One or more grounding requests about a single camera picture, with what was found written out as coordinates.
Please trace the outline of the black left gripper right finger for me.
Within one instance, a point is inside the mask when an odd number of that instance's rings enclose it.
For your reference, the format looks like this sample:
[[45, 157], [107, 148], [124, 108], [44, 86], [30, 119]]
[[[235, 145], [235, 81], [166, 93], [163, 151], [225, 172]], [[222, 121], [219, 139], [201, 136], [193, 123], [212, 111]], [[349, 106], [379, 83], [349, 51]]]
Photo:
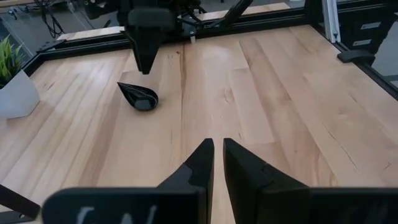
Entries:
[[236, 224], [398, 224], [398, 188], [309, 187], [231, 138], [223, 162]]

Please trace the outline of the silver aluminium post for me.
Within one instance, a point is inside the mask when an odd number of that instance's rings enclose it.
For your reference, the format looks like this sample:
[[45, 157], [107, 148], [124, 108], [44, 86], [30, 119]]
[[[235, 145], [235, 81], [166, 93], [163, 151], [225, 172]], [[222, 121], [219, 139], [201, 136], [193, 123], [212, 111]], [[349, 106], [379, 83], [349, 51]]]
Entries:
[[326, 38], [331, 43], [341, 42], [340, 24], [336, 0], [322, 0]]

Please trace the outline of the black frame bracket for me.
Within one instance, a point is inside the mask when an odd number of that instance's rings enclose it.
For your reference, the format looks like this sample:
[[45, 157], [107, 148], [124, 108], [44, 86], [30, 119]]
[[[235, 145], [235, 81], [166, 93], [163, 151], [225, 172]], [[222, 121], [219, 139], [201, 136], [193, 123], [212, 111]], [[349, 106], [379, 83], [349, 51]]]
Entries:
[[373, 63], [375, 60], [375, 56], [371, 52], [362, 49], [346, 50], [337, 54], [336, 57], [343, 63]]

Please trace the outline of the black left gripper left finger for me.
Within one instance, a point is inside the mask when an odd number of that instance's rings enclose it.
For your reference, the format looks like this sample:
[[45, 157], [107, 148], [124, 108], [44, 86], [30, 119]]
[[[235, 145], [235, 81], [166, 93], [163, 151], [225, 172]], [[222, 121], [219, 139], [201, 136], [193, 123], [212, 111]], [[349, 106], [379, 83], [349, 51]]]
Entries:
[[75, 187], [44, 203], [44, 224], [210, 224], [213, 140], [204, 139], [156, 187]]

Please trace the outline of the black aluminium table frame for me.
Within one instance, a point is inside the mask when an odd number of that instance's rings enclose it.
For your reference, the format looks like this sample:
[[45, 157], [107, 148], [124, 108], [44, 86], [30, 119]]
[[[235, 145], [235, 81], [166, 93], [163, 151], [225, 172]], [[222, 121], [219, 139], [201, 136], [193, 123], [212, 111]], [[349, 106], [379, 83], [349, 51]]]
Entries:
[[[80, 0], [80, 2], [90, 19], [96, 19], [99, 16], [109, 14], [111, 12], [115, 13], [117, 16], [117, 3], [119, 0]], [[194, 13], [208, 26], [222, 18], [227, 11], [221, 13], [208, 13], [201, 7], [200, 10], [194, 9]], [[183, 42], [189, 39], [202, 39], [301, 25], [312, 26], [326, 38], [322, 0], [305, 0], [305, 4], [300, 8], [274, 9], [266, 12], [255, 11], [251, 3], [243, 14], [228, 27], [215, 26], [197, 29], [196, 34], [193, 37], [190, 37], [186, 33], [178, 38], [173, 38], [168, 35], [164, 38], [162, 44]], [[121, 33], [122, 30], [124, 30], [124, 27], [118, 25], [114, 34], [104, 34], [97, 37], [84, 37], [77, 40], [60, 39], [53, 42], [47, 42], [24, 66], [24, 71], [26, 74], [32, 75], [45, 61], [48, 60], [98, 54], [122, 49], [132, 49], [130, 42]], [[341, 42], [332, 44], [338, 49], [338, 53], [346, 50], [346, 47], [344, 47]], [[398, 100], [398, 86], [395, 86], [395, 82], [398, 81], [398, 75], [394, 75], [392, 78], [387, 78], [368, 64], [354, 64], [372, 78], [381, 88], [386, 90], [388, 94]]]

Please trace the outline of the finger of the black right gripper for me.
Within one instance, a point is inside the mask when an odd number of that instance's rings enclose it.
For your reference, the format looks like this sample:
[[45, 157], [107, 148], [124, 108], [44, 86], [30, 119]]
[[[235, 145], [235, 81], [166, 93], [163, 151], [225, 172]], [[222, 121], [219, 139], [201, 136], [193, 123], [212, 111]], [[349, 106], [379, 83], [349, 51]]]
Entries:
[[165, 33], [175, 29], [175, 18], [166, 8], [142, 7], [127, 17], [127, 36], [131, 41], [139, 71], [148, 75]]

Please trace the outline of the black drawer cabinet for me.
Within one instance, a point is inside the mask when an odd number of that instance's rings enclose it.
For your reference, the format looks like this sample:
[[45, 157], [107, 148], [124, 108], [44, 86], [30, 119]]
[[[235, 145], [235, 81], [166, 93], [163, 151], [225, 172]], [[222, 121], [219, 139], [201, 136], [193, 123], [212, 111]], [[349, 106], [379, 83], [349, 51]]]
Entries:
[[397, 69], [398, 0], [347, 0], [337, 8], [341, 44], [346, 50], [371, 52], [375, 60], [365, 64], [379, 73]]

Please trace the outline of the green plant in white pot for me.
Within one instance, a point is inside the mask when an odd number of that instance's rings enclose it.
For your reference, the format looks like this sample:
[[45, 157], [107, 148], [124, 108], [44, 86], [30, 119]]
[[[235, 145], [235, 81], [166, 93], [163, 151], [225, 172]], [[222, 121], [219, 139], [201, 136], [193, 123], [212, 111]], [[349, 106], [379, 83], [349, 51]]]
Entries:
[[9, 37], [0, 40], [0, 119], [28, 116], [40, 102], [39, 92], [22, 68], [20, 50]]

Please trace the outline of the black teardrop mini plate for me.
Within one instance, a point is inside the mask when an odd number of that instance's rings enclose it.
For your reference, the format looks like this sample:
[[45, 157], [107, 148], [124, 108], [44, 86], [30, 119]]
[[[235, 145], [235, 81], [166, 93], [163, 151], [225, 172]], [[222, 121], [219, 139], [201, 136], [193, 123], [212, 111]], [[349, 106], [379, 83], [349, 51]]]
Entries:
[[159, 102], [157, 93], [143, 86], [118, 82], [127, 102], [138, 111], [154, 110]]

